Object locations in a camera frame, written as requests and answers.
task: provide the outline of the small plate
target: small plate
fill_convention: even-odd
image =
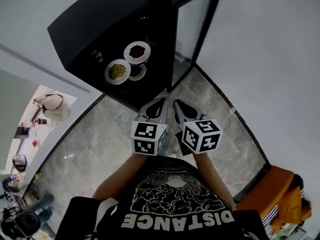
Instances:
[[[147,72],[147,68],[146,68],[146,65],[145,64],[141,64],[140,65],[140,68],[141,68],[141,74],[139,76],[129,76],[129,80],[131,81],[138,81],[140,80],[141,78],[143,78]]]
[[[120,65],[124,65],[125,66],[125,74],[124,74],[124,76],[119,78],[119,79],[115,79],[115,80],[111,79],[110,76],[109,76],[109,70],[114,64],[120,64]],[[105,72],[104,72],[104,77],[105,77],[105,80],[109,84],[120,85],[120,84],[122,84],[124,81],[126,81],[128,79],[128,77],[130,76],[130,73],[131,73],[130,64],[126,60],[120,58],[120,59],[116,59],[114,61],[111,61],[109,63],[109,65],[106,66],[106,69],[105,69]]]
[[[144,54],[140,58],[133,58],[130,56],[130,50],[134,46],[142,46],[145,49]],[[149,58],[150,54],[151,54],[151,48],[150,48],[149,44],[147,44],[146,42],[142,42],[142,41],[136,41],[136,42],[130,43],[124,49],[123,57],[125,58],[125,60],[127,62],[129,62],[131,64],[139,64],[139,63],[146,61]]]

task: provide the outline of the glass door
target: glass door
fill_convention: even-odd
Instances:
[[[219,0],[172,0],[176,10],[175,51],[171,86],[174,89],[194,66]]]

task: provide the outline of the striped fabric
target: striped fabric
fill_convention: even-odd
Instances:
[[[264,227],[264,230],[265,230],[265,233],[266,233],[266,235],[268,236],[268,238],[270,238],[271,235],[273,234],[271,225],[265,226],[265,227]]]
[[[301,189],[301,191],[300,191],[300,194],[301,194],[301,198],[303,199],[303,198],[305,198],[305,189],[303,188],[303,189]],[[271,211],[269,211],[267,214],[266,214],[266,216],[264,216],[263,218],[262,218],[262,224],[263,224],[263,226],[264,226],[264,230],[265,230],[265,232],[266,232],[266,235],[268,236],[268,237],[270,237],[271,235],[272,235],[272,227],[271,227],[271,222],[273,221],[273,219],[275,218],[275,217],[277,217],[277,215],[278,215],[278,212],[279,212],[279,207],[278,207],[278,204],[276,204],[272,209],[271,209]]]
[[[272,220],[278,215],[278,211],[279,211],[279,207],[278,207],[278,204],[276,204],[272,209],[271,211],[269,211],[266,216],[264,216],[262,218],[262,224],[263,226],[267,226],[269,225]]]
[[[301,193],[301,198],[302,199],[305,198],[305,189],[304,188],[301,189],[300,193]]]

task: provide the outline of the food on plate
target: food on plate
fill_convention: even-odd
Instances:
[[[138,59],[141,58],[144,54],[145,54],[145,48],[140,46],[140,45],[135,45],[134,47],[132,47],[130,49],[130,53],[129,55],[134,58],[134,59]]]
[[[120,78],[123,78],[125,73],[126,73],[126,67],[121,64],[114,64],[110,69],[109,69],[109,76],[112,80],[117,80]]]
[[[133,66],[131,67],[131,73],[130,73],[130,76],[133,77],[133,78],[137,78],[141,75],[141,72],[142,72],[142,68],[139,67],[139,66]]]
[[[36,139],[34,141],[32,141],[32,146],[34,148],[36,148],[38,146],[38,141]]]

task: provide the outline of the handbag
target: handbag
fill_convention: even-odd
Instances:
[[[55,122],[65,121],[69,116],[68,104],[60,94],[46,94],[33,99],[33,104],[42,109],[45,117]]]

